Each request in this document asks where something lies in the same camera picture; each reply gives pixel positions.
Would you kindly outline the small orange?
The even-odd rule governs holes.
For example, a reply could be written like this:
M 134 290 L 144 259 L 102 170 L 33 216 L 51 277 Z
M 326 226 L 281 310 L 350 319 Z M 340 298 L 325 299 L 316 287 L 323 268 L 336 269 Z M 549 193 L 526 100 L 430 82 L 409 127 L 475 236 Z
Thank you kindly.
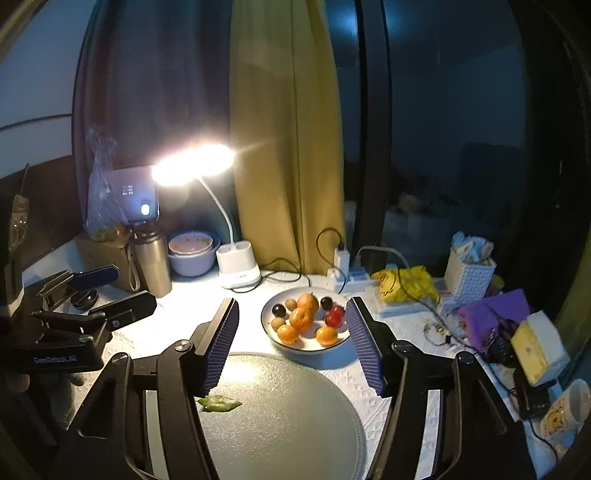
M 300 332 L 289 324 L 280 325 L 276 330 L 276 335 L 283 345 L 294 345 L 300 340 Z
M 339 332 L 331 326 L 321 327 L 315 332 L 315 340 L 322 347 L 329 347 L 339 341 Z

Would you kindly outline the red tomato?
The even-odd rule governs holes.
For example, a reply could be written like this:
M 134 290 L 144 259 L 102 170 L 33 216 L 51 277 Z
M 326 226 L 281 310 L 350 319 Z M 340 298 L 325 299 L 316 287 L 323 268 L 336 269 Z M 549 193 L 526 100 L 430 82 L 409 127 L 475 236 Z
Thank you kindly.
M 345 309 L 342 306 L 332 306 L 331 310 L 325 316 L 325 323 L 334 328 L 338 328 L 342 324 L 345 317 Z
M 342 327 L 342 316 L 338 313 L 329 312 L 324 318 L 325 325 L 328 327 L 339 329 Z

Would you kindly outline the large dimpled orange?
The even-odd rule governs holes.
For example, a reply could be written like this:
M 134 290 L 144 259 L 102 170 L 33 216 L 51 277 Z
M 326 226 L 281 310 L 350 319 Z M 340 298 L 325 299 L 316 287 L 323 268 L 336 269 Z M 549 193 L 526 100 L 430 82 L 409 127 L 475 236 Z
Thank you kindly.
M 298 332 L 304 332 L 314 325 L 315 316 L 311 317 L 307 311 L 301 311 L 297 308 L 290 313 L 290 325 L 297 328 Z

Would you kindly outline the dark plum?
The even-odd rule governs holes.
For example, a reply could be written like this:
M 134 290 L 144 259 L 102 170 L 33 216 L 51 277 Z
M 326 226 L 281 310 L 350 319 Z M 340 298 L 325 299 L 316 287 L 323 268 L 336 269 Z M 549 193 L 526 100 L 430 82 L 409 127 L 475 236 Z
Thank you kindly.
M 286 307 L 283 306 L 283 304 L 276 304 L 276 305 L 273 305 L 273 309 L 271 310 L 271 313 L 273 313 L 274 317 L 284 318 L 287 315 L 287 310 L 286 310 Z
M 332 309 L 332 306 L 334 306 L 334 301 L 332 301 L 332 298 L 329 296 L 322 297 L 321 306 L 325 311 L 329 311 Z

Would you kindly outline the orange with stem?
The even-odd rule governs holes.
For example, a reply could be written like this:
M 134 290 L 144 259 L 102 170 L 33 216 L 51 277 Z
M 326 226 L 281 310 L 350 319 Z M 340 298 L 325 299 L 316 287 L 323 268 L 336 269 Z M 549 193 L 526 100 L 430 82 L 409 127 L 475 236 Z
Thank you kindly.
M 311 317 L 315 316 L 319 306 L 317 297 L 312 293 L 304 293 L 297 299 L 297 309 L 307 311 Z

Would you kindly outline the cardboard box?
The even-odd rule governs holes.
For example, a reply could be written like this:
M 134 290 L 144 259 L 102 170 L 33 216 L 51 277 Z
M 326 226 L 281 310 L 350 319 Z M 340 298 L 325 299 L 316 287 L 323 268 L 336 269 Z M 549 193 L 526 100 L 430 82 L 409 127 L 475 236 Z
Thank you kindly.
M 115 265 L 119 269 L 119 277 L 114 285 L 131 293 L 139 290 L 140 279 L 133 261 L 128 234 L 115 240 L 98 242 L 86 233 L 81 233 L 74 240 L 87 270 Z

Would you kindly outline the steel travel tumbler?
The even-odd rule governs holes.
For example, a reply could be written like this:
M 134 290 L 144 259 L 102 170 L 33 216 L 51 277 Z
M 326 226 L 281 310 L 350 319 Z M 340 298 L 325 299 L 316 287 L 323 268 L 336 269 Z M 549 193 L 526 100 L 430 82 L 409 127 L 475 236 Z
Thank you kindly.
M 132 229 L 131 250 L 145 289 L 156 298 L 172 289 L 166 237 L 155 223 L 137 225 Z

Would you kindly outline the white tablecloth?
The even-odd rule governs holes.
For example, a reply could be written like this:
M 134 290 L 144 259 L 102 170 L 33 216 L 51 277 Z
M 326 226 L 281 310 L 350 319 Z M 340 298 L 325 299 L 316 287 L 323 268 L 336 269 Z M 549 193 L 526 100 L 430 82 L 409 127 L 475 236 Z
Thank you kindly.
M 142 376 L 159 394 L 164 446 L 180 454 L 170 461 L 170 475 L 214 479 L 211 452 L 197 419 L 194 397 L 211 390 L 221 375 L 229 346 L 245 308 L 239 295 L 225 290 L 211 274 L 174 283 L 165 295 L 167 319 L 152 332 L 163 334 L 173 320 L 197 322 L 215 296 L 224 300 L 204 334 L 158 356 L 160 367 Z M 455 357 L 429 355 L 400 340 L 385 323 L 372 318 L 361 297 L 346 302 L 349 343 L 363 375 L 376 394 L 391 401 L 378 450 L 370 465 L 372 479 L 411 479 L 419 465 L 428 393 L 441 393 L 441 418 L 432 476 L 435 479 L 533 479 L 535 468 L 525 431 L 514 421 L 493 382 L 467 351 Z

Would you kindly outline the purple cloth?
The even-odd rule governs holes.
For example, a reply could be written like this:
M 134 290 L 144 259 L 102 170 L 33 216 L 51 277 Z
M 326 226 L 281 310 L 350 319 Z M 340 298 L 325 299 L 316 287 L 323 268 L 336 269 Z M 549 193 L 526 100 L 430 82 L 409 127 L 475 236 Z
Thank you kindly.
M 466 326 L 472 346 L 484 353 L 491 334 L 500 334 L 501 327 L 515 331 L 531 314 L 523 289 L 469 303 L 459 309 L 459 317 Z

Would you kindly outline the yellow tissue box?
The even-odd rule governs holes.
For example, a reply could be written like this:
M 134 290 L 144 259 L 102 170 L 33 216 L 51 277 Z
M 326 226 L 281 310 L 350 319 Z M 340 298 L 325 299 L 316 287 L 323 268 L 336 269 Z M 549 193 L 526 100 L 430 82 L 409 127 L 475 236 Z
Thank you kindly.
M 543 311 L 521 322 L 510 342 L 532 387 L 556 380 L 570 362 L 557 328 Z

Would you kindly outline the white flat box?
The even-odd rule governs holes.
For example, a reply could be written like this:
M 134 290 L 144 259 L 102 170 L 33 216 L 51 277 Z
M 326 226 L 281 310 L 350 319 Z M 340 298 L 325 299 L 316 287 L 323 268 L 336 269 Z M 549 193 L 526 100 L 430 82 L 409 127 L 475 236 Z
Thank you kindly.
M 406 302 L 387 303 L 379 295 L 376 289 L 367 289 L 363 292 L 363 299 L 369 305 L 369 310 L 377 316 L 384 319 L 388 317 L 397 317 L 412 315 L 422 312 L 431 312 L 436 309 L 437 303 L 432 299 Z

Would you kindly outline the yellow snack bag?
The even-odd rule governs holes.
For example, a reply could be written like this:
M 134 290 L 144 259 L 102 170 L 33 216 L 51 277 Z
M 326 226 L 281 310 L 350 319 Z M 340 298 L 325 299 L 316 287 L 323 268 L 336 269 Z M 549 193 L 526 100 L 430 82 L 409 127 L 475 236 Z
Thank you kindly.
M 379 282 L 380 298 L 388 304 L 432 299 L 440 300 L 433 277 L 423 265 L 383 269 L 370 276 Z

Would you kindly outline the white desk lamp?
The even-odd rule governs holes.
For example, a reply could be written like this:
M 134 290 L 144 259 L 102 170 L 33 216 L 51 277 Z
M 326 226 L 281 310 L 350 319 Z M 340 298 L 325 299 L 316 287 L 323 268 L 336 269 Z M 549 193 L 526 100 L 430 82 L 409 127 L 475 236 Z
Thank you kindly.
M 151 167 L 151 175 L 162 188 L 200 186 L 201 192 L 193 199 L 189 210 L 197 215 L 196 224 L 208 222 L 221 239 L 215 252 L 221 286 L 245 291 L 262 279 L 252 243 L 238 239 L 228 211 L 206 182 L 230 170 L 234 162 L 235 151 L 228 146 L 201 143 L 160 158 Z

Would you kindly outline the white charger plug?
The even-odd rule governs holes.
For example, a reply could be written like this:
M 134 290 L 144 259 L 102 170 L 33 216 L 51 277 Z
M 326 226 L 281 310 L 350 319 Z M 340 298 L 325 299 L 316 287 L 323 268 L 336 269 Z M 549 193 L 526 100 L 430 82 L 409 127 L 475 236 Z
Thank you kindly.
M 334 251 L 334 265 L 335 269 L 339 271 L 342 277 L 346 278 L 349 275 L 349 250 L 346 248 L 335 248 Z

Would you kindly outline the yellow curtain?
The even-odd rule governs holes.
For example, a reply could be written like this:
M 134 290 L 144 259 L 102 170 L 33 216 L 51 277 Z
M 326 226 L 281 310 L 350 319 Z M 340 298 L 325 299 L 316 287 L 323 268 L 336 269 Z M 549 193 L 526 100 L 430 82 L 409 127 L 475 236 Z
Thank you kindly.
M 324 275 L 345 233 L 342 112 L 325 2 L 233 3 L 229 107 L 240 230 L 256 261 Z

